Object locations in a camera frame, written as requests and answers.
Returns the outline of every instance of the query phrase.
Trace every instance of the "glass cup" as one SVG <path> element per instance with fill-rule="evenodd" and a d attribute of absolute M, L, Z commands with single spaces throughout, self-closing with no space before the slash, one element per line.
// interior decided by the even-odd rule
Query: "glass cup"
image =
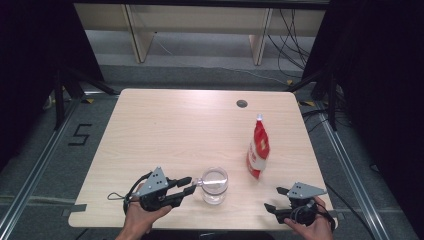
<path fill-rule="evenodd" d="M 209 168 L 203 173 L 202 178 L 195 179 L 193 184 L 202 187 L 202 198 L 205 202 L 218 205 L 225 199 L 228 175 L 220 167 Z"/>

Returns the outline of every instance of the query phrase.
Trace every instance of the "person's hand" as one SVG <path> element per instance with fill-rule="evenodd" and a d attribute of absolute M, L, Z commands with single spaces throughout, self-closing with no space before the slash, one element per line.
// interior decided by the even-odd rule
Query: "person's hand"
<path fill-rule="evenodd" d="M 149 233 L 153 223 L 165 216 L 172 210 L 171 206 L 165 206 L 157 211 L 148 212 L 141 206 L 136 198 L 132 198 L 128 206 L 124 227 L 116 240 L 140 239 L 145 233 Z"/>
<path fill-rule="evenodd" d="M 315 202 L 318 205 L 318 211 L 325 212 L 325 202 L 319 198 L 315 197 Z M 325 219 L 324 216 L 316 214 L 315 221 L 309 225 L 305 226 L 299 223 L 295 223 L 292 219 L 284 219 L 284 223 L 291 227 L 296 233 L 300 234 L 306 240 L 333 240 L 333 233 L 331 232 L 331 224 Z"/>

